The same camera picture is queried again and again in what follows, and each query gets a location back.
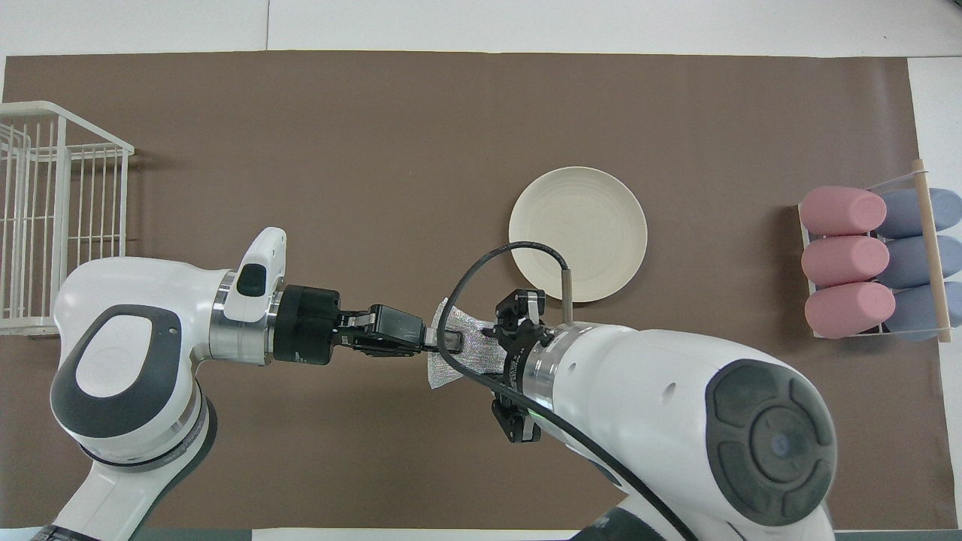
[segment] pink cylinder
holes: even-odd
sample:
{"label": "pink cylinder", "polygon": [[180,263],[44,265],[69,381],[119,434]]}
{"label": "pink cylinder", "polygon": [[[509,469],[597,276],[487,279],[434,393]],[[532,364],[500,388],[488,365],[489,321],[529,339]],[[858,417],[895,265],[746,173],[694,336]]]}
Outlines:
{"label": "pink cylinder", "polygon": [[842,338],[888,320],[895,310],[892,290],[875,282],[857,282],[815,292],[805,302],[805,319],[825,338]]}
{"label": "pink cylinder", "polygon": [[822,186],[801,201],[801,224],[813,235],[858,235],[885,220],[885,201],[847,186]]}
{"label": "pink cylinder", "polygon": [[865,235],[818,239],[801,254],[801,269],[819,287],[864,282],[889,266],[889,249]]}

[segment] white robotic arm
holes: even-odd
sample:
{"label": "white robotic arm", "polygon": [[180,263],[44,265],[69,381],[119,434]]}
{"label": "white robotic arm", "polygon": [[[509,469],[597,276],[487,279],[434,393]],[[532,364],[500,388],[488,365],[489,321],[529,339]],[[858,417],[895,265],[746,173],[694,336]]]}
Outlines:
{"label": "white robotic arm", "polygon": [[[335,291],[286,286],[286,241],[265,229],[239,271],[125,257],[70,274],[55,307],[62,354],[50,403],[93,466],[35,541],[136,532],[214,442],[214,407],[194,377],[204,360],[327,364],[334,345],[390,356],[433,348],[419,318],[383,305],[345,312]],[[459,334],[443,336],[460,348]]]}
{"label": "white robotic arm", "polygon": [[[458,283],[439,308],[439,327],[448,327],[471,276],[516,248],[550,253],[564,280],[567,266],[548,246],[503,246]],[[808,379],[717,338],[574,322],[570,309],[552,327],[542,321],[544,301],[542,291],[516,290],[497,304],[496,323],[480,329],[503,348],[502,366],[471,370],[441,355],[494,391],[492,411],[509,441],[537,441],[543,429],[628,495],[573,539],[835,538],[823,507],[835,473],[835,429]],[[465,318],[460,313],[465,343],[477,344],[467,333],[487,325]]]}

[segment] blue cylinder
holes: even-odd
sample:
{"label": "blue cylinder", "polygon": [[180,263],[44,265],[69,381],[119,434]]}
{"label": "blue cylinder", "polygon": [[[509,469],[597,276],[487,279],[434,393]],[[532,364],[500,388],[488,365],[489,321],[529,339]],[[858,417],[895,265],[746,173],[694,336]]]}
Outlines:
{"label": "blue cylinder", "polygon": [[[952,227],[962,220],[962,197],[958,193],[941,188],[932,188],[928,193],[932,198],[936,231]],[[885,220],[875,229],[876,233],[886,239],[922,235],[922,215],[914,189],[883,193],[882,200],[886,207]]]}
{"label": "blue cylinder", "polygon": [[[946,282],[946,298],[949,301],[949,325],[962,324],[962,283]],[[935,300],[932,298],[931,284],[925,284],[896,293],[896,311],[885,322],[892,332],[918,330],[899,334],[900,338],[911,341],[925,340],[938,333],[933,329],[939,326],[935,320]]]}
{"label": "blue cylinder", "polygon": [[[948,278],[962,271],[962,242],[953,237],[939,235],[939,257],[942,259],[942,277]],[[878,282],[894,290],[922,286],[928,283],[928,258],[925,255],[925,238],[909,237],[885,243],[889,248],[889,266],[878,275]]]}

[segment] white plate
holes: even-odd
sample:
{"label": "white plate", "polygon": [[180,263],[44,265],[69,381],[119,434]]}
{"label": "white plate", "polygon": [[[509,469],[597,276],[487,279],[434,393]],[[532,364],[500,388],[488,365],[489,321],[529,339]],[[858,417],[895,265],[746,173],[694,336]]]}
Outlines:
{"label": "white plate", "polygon": [[[575,302],[598,300],[624,287],[645,259],[648,226],[635,195],[610,174],[563,167],[543,174],[518,198],[508,239],[558,250],[571,268]],[[561,298],[561,272],[551,256],[511,252],[524,277]]]}

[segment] silver cloth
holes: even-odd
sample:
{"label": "silver cloth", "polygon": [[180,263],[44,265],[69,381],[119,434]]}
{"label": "silver cloth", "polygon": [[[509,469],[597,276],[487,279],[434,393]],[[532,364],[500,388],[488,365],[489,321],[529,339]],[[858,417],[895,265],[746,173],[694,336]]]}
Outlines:
{"label": "silver cloth", "polygon": [[[438,305],[431,326],[438,327],[438,320],[441,318],[441,311],[445,304],[447,304],[447,298]],[[447,330],[460,331],[464,337],[462,351],[453,355],[454,358],[479,374],[501,374],[504,372],[504,358],[507,352],[497,343],[497,339],[481,334],[481,329],[486,327],[492,328],[494,323],[476,320],[458,310],[457,306],[451,308],[451,313],[447,317]],[[440,353],[427,354],[427,382],[432,389],[437,389],[459,377],[461,373],[451,368]]]}

